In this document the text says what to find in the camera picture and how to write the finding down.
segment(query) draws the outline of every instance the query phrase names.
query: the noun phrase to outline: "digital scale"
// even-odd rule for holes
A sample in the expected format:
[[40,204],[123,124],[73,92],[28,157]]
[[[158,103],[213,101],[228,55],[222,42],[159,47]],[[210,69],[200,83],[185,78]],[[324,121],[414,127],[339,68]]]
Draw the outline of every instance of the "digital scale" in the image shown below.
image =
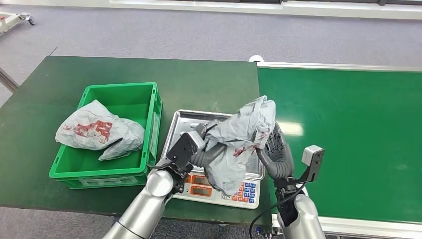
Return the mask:
[[[207,123],[214,119],[223,121],[230,116],[232,115],[212,112],[176,111],[170,125],[162,155],[167,154],[168,150],[173,147],[181,134],[192,131],[199,123]],[[212,188],[204,174],[203,168],[194,167],[187,178],[183,193],[177,193],[173,197],[203,203],[255,209],[259,205],[261,180],[264,178],[264,172],[264,166],[258,159],[258,156],[253,154],[246,163],[246,173],[238,192],[234,195],[225,195],[223,192]]]

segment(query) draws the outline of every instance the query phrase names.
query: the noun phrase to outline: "gray carpet floor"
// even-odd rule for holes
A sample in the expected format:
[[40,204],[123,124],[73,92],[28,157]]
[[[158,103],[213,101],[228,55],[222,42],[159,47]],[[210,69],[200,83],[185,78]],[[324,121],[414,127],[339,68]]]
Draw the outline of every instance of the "gray carpet floor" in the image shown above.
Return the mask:
[[[421,21],[0,5],[30,12],[0,35],[0,67],[22,83],[47,55],[422,66]],[[0,106],[10,97],[0,86]],[[0,208],[0,238],[101,238],[113,218]],[[154,238],[246,238],[245,227],[162,220]]]

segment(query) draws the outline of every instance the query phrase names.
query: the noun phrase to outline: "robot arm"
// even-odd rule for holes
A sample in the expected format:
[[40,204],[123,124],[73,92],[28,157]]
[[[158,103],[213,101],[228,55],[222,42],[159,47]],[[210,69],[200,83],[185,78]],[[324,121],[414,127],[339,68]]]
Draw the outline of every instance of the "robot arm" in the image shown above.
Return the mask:
[[201,152],[205,133],[216,122],[200,124],[191,132],[184,133],[148,174],[142,191],[132,201],[123,216],[103,239],[149,239],[163,215],[167,202],[175,193],[183,192],[188,173],[193,169],[191,158]]
[[313,201],[304,194],[298,184],[317,179],[325,150],[312,145],[305,148],[302,163],[307,168],[299,179],[293,176],[293,157],[283,133],[276,124],[265,149],[257,150],[269,176],[274,179],[277,196],[277,219],[285,239],[325,239]]

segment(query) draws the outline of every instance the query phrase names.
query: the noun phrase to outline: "metal rail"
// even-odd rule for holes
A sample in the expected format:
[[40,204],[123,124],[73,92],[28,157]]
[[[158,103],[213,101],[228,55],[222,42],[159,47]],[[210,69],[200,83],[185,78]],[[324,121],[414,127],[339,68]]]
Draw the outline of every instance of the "metal rail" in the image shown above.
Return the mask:
[[1,67],[0,67],[0,82],[12,93],[14,93],[19,84],[14,81]]

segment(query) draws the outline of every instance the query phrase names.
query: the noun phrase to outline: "plastic bag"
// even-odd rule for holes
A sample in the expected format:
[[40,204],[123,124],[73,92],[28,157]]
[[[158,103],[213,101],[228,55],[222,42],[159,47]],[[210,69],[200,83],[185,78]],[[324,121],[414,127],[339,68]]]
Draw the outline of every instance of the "plastic bag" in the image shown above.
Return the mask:
[[56,132],[56,142],[73,148],[101,150],[98,160],[111,160],[142,148],[145,129],[135,121],[110,113],[99,101],[71,114]]
[[236,193],[246,172],[246,163],[255,148],[264,148],[274,129],[276,104],[261,96],[239,112],[212,128],[206,150],[218,142],[227,149],[205,167],[208,181],[226,195]]

